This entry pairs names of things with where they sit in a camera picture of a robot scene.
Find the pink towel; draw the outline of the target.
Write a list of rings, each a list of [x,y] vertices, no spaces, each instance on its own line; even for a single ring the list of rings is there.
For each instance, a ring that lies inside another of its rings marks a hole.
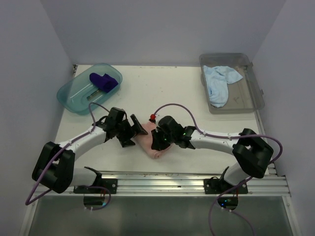
[[[153,143],[153,137],[151,131],[156,128],[156,125],[150,121],[147,123],[141,124],[142,127],[147,131],[147,135],[137,135],[134,139],[136,142],[142,147],[145,153],[152,159],[159,159],[161,158],[166,152],[168,152],[173,145],[167,147],[165,150],[154,150],[151,149]]]

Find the dark purple towel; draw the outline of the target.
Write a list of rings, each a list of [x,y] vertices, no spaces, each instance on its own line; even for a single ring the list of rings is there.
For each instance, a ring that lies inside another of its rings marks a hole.
[[[94,86],[105,93],[110,92],[118,85],[117,80],[108,74],[101,76],[96,73],[91,73],[89,79]]]

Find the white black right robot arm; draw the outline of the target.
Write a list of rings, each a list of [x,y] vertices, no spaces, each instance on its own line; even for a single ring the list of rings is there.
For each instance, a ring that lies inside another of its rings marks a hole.
[[[151,131],[153,150],[165,150],[172,144],[181,148],[210,149],[233,155],[236,163],[227,167],[221,175],[219,187],[225,193],[232,192],[237,184],[249,177],[263,178],[273,149],[251,129],[243,129],[240,133],[207,134],[196,126],[183,127],[171,116],[157,121]]]

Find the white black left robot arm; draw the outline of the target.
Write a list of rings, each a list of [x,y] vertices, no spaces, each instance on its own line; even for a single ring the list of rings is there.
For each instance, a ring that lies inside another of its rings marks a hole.
[[[132,138],[148,133],[135,115],[131,115],[131,120],[133,124],[129,123],[123,109],[113,107],[108,115],[94,120],[92,126],[77,137],[58,144],[46,143],[33,170],[33,180],[56,193],[71,186],[86,187],[91,193],[99,192],[104,186],[101,173],[90,167],[75,168],[75,161],[113,138],[117,138],[124,148],[135,145]]]

